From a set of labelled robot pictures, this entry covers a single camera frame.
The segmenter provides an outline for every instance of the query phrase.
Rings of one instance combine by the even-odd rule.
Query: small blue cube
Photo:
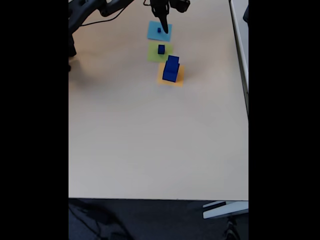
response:
[[[158,46],[158,54],[165,54],[165,50],[166,50],[166,47],[165,45],[160,45]]]

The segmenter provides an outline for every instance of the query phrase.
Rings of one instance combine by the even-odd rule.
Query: table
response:
[[[248,200],[249,133],[228,0],[170,10],[183,87],[147,61],[150,7],[81,27],[69,62],[69,198]],[[100,20],[95,11],[86,23]]]

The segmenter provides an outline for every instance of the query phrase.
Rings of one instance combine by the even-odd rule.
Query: stacked blue cubes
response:
[[[179,66],[179,57],[169,55],[168,60],[165,62],[162,79],[175,83],[178,76]]]

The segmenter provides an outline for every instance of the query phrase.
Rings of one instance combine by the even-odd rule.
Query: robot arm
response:
[[[69,2],[69,37],[81,26],[81,24],[92,14],[99,10],[101,16],[108,17],[111,14],[125,8],[134,0],[112,0],[107,3],[106,0],[72,0]],[[152,13],[159,18],[163,30],[168,33],[167,15],[170,6],[177,9],[180,13],[187,11],[189,0],[150,0]]]

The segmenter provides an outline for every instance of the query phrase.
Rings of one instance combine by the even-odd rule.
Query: black cable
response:
[[[130,2],[127,6],[125,6],[124,8],[122,8],[122,10],[113,18],[108,19],[108,20],[102,20],[102,21],[94,21],[94,22],[90,22],[90,23],[86,23],[86,24],[82,24],[80,25],[80,27],[84,27],[84,26],[89,26],[91,24],[98,24],[98,23],[105,23],[105,22],[110,22],[114,19],[116,19],[117,17],[119,17],[119,15],[131,4],[132,2]]]
[[[73,215],[76,219],[78,219],[83,225],[85,225],[91,232],[93,232],[94,235],[96,235],[98,238],[101,238],[101,236],[100,236],[96,231],[94,231],[91,227],[89,227],[88,224],[85,223],[85,221],[83,221],[80,217],[78,217],[78,216],[71,210],[70,206],[69,206],[69,210],[70,210],[70,212],[72,213],[72,215]]]
[[[143,5],[145,5],[145,6],[151,6],[150,4],[146,4],[146,1],[147,1],[147,0],[144,0]]]

